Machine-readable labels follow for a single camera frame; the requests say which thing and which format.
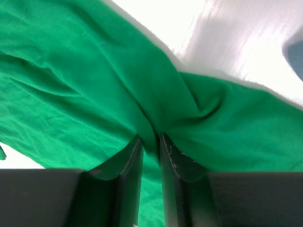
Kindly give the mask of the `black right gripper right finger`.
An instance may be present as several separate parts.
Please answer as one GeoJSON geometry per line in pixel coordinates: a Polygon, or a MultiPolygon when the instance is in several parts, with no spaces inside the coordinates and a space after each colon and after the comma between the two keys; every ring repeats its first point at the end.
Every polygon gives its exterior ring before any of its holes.
{"type": "Polygon", "coordinates": [[[301,172],[214,172],[160,136],[168,227],[300,227],[301,172]]]}

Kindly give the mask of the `green t-shirt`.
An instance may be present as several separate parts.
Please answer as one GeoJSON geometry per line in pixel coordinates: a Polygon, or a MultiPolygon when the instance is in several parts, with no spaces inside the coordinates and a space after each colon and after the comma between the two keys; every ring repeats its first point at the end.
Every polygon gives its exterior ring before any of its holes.
{"type": "Polygon", "coordinates": [[[139,226],[162,227],[162,132],[209,170],[303,169],[303,112],[272,93],[177,70],[102,1],[1,1],[2,143],[90,170],[139,135],[139,226]]]}

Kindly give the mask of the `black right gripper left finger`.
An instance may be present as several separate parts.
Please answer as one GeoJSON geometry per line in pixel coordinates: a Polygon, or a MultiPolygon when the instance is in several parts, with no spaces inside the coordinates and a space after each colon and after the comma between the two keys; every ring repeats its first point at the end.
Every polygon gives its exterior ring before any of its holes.
{"type": "Polygon", "coordinates": [[[81,169],[2,169],[3,227],[132,227],[138,222],[142,140],[101,165],[81,169]]]}

